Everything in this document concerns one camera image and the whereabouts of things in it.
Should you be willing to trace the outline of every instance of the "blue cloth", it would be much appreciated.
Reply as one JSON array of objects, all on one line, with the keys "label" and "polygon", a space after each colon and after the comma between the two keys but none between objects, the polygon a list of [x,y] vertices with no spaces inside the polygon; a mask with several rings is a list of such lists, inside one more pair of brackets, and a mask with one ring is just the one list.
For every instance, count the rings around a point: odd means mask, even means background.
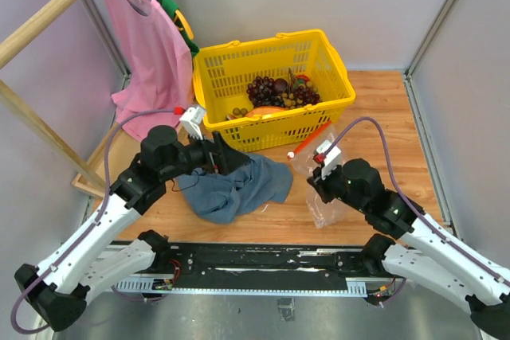
[{"label": "blue cloth", "polygon": [[226,224],[267,201],[285,201],[293,180],[287,165],[258,154],[248,156],[248,164],[226,176],[196,169],[177,177],[179,189],[199,217]]}]

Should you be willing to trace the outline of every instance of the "pink t-shirt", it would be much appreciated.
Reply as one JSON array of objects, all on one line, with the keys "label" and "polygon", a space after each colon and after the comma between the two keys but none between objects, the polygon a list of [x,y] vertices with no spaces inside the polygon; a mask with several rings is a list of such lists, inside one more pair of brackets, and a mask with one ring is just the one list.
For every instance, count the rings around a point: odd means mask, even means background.
[{"label": "pink t-shirt", "polygon": [[[188,107],[193,99],[190,49],[161,5],[156,0],[105,1],[132,72],[129,86],[112,95],[117,122],[138,111]],[[126,123],[124,130],[141,141],[157,125],[177,126],[179,117],[142,115]]]}]

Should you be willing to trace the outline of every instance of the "yellow basket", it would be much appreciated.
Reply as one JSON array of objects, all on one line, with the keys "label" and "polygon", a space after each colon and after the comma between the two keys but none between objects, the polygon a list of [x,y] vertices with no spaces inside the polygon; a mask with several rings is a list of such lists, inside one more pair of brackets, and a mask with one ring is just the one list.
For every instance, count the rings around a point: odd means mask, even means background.
[{"label": "yellow basket", "polygon": [[[322,103],[226,121],[235,107],[253,109],[246,87],[256,76],[287,80],[289,68],[316,84]],[[219,131],[242,151],[302,141],[323,123],[335,122],[356,97],[340,56],[320,29],[200,49],[193,83],[197,101],[207,110],[206,129]]]}]

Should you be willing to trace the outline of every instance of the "wooden board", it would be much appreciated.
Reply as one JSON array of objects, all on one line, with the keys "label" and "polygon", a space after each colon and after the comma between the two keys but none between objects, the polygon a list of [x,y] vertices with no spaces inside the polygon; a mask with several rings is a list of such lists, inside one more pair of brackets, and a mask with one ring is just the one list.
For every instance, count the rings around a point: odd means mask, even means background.
[{"label": "wooden board", "polygon": [[[376,118],[386,133],[395,176],[403,191],[440,221],[441,214],[401,74],[350,72],[349,78],[357,99],[335,125],[337,132],[361,115]],[[131,161],[135,151],[130,150],[137,149],[136,145],[132,146],[133,143],[126,141],[126,135],[122,133],[110,155],[114,174]],[[283,162],[286,161],[287,152],[295,146],[274,147],[262,150],[261,154]],[[363,157],[377,167],[383,181],[390,187],[379,135],[370,123],[361,123],[347,134],[342,148],[349,158]],[[169,191],[141,219],[121,233],[120,239],[131,240],[142,231],[154,229],[168,235],[170,240],[363,245],[373,235],[375,231],[365,223],[363,215],[352,209],[344,214],[341,221],[317,229],[306,205],[308,187],[305,178],[295,174],[284,204],[270,202],[267,208],[263,204],[253,213],[238,217],[230,225],[215,225],[196,217],[181,193]]]}]

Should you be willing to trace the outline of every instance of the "plastic bag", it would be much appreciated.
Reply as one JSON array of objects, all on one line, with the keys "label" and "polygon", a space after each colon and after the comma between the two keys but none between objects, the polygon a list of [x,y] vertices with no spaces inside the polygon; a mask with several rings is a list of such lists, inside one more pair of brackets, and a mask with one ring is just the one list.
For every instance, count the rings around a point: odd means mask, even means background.
[{"label": "plastic bag", "polygon": [[[332,143],[335,138],[335,128],[330,125],[299,153],[294,155],[294,158],[290,160],[292,168],[297,173],[303,174],[306,178],[310,177],[313,170],[318,166],[313,160],[315,149],[321,143],[323,143],[324,140],[327,139]],[[342,164],[344,164],[346,161],[347,156],[342,150]],[[324,204],[321,201],[319,194],[311,186],[308,186],[306,190],[306,203],[310,213],[312,214],[313,221],[318,229],[340,221],[343,217],[345,217],[346,212],[350,209],[349,206],[336,199],[330,203]]]}]

